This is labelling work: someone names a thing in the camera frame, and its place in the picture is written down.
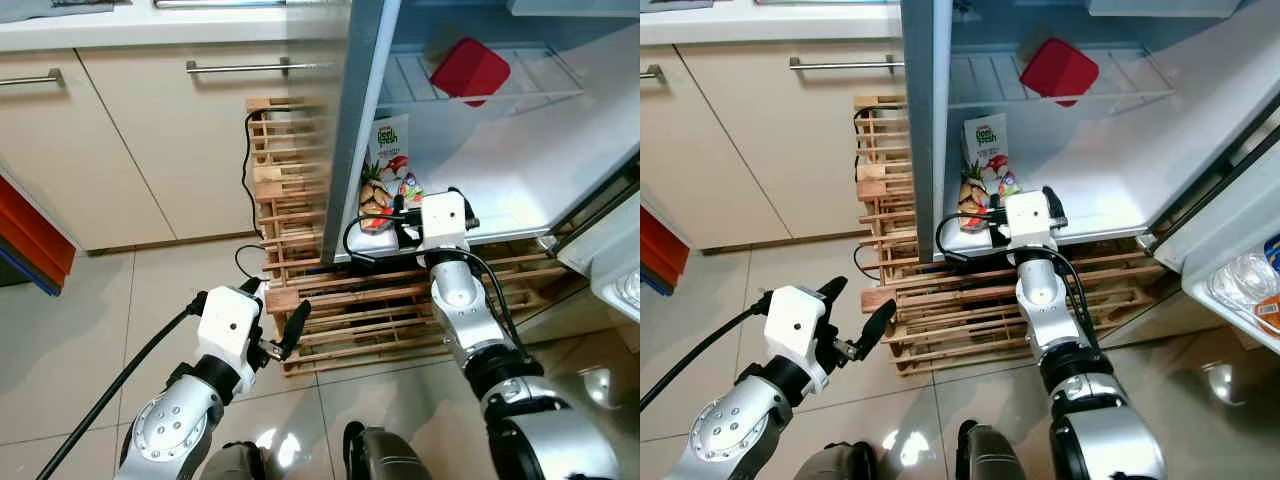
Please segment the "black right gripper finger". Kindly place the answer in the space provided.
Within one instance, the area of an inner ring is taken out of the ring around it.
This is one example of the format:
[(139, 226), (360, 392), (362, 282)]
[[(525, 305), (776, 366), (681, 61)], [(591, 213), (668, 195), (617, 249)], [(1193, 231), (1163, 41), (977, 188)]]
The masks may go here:
[(1069, 220), (1060, 197), (1050, 186), (1043, 186), (1039, 192), (1046, 198), (1050, 228), (1065, 228), (1069, 224)]
[(445, 229), (472, 230), (480, 221), (466, 195), (456, 186), (445, 191)]

